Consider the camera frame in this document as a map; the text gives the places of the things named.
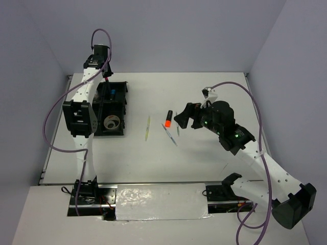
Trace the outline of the pink cap black highlighter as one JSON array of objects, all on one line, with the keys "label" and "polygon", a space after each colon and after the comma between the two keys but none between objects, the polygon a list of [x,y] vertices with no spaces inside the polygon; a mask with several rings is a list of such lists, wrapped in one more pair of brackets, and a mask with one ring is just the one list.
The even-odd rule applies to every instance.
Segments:
[{"label": "pink cap black highlighter", "polygon": [[105,78],[105,88],[106,88],[106,90],[110,89],[110,84],[109,84],[109,78],[108,77]]}]

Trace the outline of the blue cap black highlighter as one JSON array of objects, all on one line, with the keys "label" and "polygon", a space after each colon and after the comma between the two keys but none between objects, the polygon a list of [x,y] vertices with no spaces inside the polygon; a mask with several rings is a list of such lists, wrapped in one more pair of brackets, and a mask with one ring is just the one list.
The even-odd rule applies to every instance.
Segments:
[{"label": "blue cap black highlighter", "polygon": [[111,100],[111,101],[114,100],[114,98],[115,98],[115,94],[116,94],[116,90],[115,90],[115,89],[112,89],[112,90],[110,91],[110,100]]}]

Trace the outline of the large brown tape roll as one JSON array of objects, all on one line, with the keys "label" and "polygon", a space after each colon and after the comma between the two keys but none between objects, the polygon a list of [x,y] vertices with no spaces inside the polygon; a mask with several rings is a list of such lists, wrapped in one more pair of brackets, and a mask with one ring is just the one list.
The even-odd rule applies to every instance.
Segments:
[{"label": "large brown tape roll", "polygon": [[121,120],[116,115],[109,115],[104,119],[103,125],[107,130],[117,130],[121,124]]}]

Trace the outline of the small clear tape roll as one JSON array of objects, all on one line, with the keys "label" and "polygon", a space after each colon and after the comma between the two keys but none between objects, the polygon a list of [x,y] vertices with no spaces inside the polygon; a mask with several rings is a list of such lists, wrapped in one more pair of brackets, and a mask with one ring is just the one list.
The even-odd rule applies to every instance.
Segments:
[{"label": "small clear tape roll", "polygon": [[107,128],[108,129],[114,129],[116,128],[116,124],[114,121],[109,121],[108,124],[107,124]]}]

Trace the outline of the clear jar of paper clips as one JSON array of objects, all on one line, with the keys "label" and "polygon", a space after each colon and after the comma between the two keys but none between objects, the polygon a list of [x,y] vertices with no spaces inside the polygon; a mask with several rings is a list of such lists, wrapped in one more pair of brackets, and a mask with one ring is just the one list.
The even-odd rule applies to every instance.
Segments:
[{"label": "clear jar of paper clips", "polygon": [[96,91],[95,94],[94,94],[94,98],[93,98],[93,101],[98,101],[100,98],[98,92]]}]

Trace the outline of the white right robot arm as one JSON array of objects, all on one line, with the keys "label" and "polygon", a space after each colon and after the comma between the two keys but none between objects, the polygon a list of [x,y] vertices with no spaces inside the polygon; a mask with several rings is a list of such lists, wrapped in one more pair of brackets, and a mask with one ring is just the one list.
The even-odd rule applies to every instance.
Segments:
[{"label": "white right robot arm", "polygon": [[267,183],[267,188],[256,187],[241,174],[233,173],[223,180],[222,194],[228,200],[237,196],[268,207],[273,218],[284,228],[292,229],[313,208],[317,190],[292,177],[272,157],[260,149],[255,137],[236,123],[234,110],[225,101],[187,103],[174,117],[185,129],[189,119],[192,129],[206,128],[219,137],[222,147],[247,163]]}]

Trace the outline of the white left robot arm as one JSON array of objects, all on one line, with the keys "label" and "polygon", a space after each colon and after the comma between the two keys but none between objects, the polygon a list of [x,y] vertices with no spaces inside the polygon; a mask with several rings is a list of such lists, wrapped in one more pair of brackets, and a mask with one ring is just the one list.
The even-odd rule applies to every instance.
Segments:
[{"label": "white left robot arm", "polygon": [[74,192],[90,204],[97,202],[100,197],[92,156],[92,140],[98,127],[92,102],[102,79],[106,75],[112,75],[109,66],[110,48],[98,44],[92,50],[94,53],[83,64],[83,77],[74,96],[62,105],[67,129],[77,149],[77,180],[74,183]]}]

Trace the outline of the green thin pen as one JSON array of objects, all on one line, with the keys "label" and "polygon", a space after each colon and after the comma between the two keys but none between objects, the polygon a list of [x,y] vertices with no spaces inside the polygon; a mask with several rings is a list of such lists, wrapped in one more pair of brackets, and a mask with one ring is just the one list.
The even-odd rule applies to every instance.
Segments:
[{"label": "green thin pen", "polygon": [[179,130],[179,124],[176,122],[176,130],[177,130],[177,135],[178,135],[178,137],[180,137],[180,130]]}]

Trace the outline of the orange cap black highlighter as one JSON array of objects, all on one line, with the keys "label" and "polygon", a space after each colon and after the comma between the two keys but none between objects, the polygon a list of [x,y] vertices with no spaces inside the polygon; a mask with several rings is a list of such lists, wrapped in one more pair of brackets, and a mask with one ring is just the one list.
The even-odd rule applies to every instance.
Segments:
[{"label": "orange cap black highlighter", "polygon": [[166,120],[165,120],[165,127],[166,128],[169,128],[171,126],[172,116],[173,116],[173,111],[169,110],[168,113],[167,113]]}]

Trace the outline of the blue thin pen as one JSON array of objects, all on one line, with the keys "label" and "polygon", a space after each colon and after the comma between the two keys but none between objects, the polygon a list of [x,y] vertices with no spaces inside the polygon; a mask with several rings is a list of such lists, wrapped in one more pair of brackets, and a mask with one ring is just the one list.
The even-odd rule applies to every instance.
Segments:
[{"label": "blue thin pen", "polygon": [[168,135],[168,137],[171,139],[171,141],[174,143],[175,146],[178,146],[176,141],[174,140],[174,138],[172,137],[172,135],[170,134],[170,132],[168,131],[168,129],[163,125],[161,124],[161,126],[163,127],[163,129],[165,130],[166,134]]}]

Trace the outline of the yellow thin pen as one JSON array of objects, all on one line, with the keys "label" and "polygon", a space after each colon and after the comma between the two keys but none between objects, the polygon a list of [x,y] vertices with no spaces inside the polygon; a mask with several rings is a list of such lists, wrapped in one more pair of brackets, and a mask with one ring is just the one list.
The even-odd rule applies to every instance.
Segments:
[{"label": "yellow thin pen", "polygon": [[148,116],[146,132],[145,132],[145,141],[148,140],[149,129],[150,129],[151,116]]}]

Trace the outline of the black four-compartment organizer tray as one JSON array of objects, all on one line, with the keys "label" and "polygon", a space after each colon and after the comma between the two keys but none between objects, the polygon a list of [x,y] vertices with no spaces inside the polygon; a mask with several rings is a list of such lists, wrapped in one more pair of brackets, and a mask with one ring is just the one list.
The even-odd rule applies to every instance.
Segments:
[{"label": "black four-compartment organizer tray", "polygon": [[[83,85],[77,89],[71,100],[63,103],[66,126],[73,137],[124,135],[127,82],[109,82],[109,84],[109,90],[106,90],[105,82]],[[113,101],[110,100],[112,89],[116,90]],[[98,101],[93,101],[96,91],[100,98]],[[116,115],[120,118],[121,124],[117,130],[105,129],[103,122],[109,115]]]}]

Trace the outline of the silver foil covered panel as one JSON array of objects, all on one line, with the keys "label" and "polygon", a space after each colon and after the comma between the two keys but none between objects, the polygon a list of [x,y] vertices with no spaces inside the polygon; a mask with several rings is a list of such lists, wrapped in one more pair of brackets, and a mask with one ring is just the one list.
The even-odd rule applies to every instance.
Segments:
[{"label": "silver foil covered panel", "polygon": [[203,183],[119,185],[118,221],[165,221],[209,218]]}]

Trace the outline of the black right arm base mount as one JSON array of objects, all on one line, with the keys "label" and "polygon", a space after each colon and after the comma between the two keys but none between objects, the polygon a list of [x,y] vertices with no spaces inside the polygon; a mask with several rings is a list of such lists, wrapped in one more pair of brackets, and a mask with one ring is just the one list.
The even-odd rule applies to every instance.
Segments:
[{"label": "black right arm base mount", "polygon": [[246,204],[251,200],[236,196],[231,190],[226,189],[222,184],[208,184],[202,191],[209,205],[218,204]]}]

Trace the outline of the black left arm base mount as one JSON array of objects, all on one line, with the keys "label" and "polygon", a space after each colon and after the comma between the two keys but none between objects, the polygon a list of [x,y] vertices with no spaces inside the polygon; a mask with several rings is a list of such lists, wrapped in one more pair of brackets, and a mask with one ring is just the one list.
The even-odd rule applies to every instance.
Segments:
[{"label": "black left arm base mount", "polygon": [[115,204],[116,189],[111,187],[100,187],[96,181],[82,182],[78,192],[80,199],[93,199],[96,202]]}]

